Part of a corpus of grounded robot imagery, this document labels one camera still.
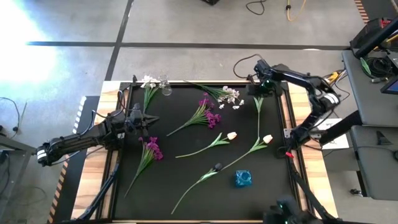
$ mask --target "white tulip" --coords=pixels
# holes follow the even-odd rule
[[[267,135],[262,139],[266,144],[270,143],[272,140],[272,135]]]
[[[238,134],[236,132],[228,133],[226,136],[228,137],[229,140],[234,139]]]

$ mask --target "table leg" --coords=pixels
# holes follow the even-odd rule
[[[319,139],[320,145],[323,146],[328,144],[335,138],[345,134],[354,125],[362,125],[361,116],[359,115],[358,110],[342,119],[339,123],[328,128],[326,130],[326,134],[322,134],[322,137]]]

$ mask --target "concrete floor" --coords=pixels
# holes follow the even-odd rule
[[[284,1],[268,0],[263,16],[248,12],[244,6],[247,2],[220,0],[210,7],[200,0],[135,0],[123,42],[348,45],[363,27],[352,0],[307,1],[295,22],[287,22]],[[28,101],[16,140],[39,146],[54,136],[71,133],[81,97],[99,95],[113,52],[112,47],[35,47],[25,46],[24,42],[115,42],[126,4],[127,0],[0,2],[0,40],[4,44],[0,96],[16,100],[20,110]],[[294,12],[300,4],[293,1]],[[233,64],[254,53],[260,53],[270,64],[284,63],[313,75],[323,76],[343,68],[341,52],[332,50],[123,47],[112,80],[130,80],[133,74],[139,78],[167,74],[173,80],[235,79]],[[243,62],[237,72],[252,73],[255,61]],[[340,87],[351,91],[347,78]],[[0,124],[11,130],[16,123],[14,108],[4,101],[0,101],[0,108]],[[344,117],[355,109],[351,96],[336,112]],[[42,193],[32,186],[44,189],[47,198],[19,208],[12,214],[15,219],[47,221],[60,169],[42,168],[32,158],[22,183],[27,190],[18,200],[41,198]],[[330,173],[330,179],[341,218],[376,223],[394,223],[398,219],[394,213],[398,209],[396,202],[349,195],[347,191],[358,184],[351,173]]]

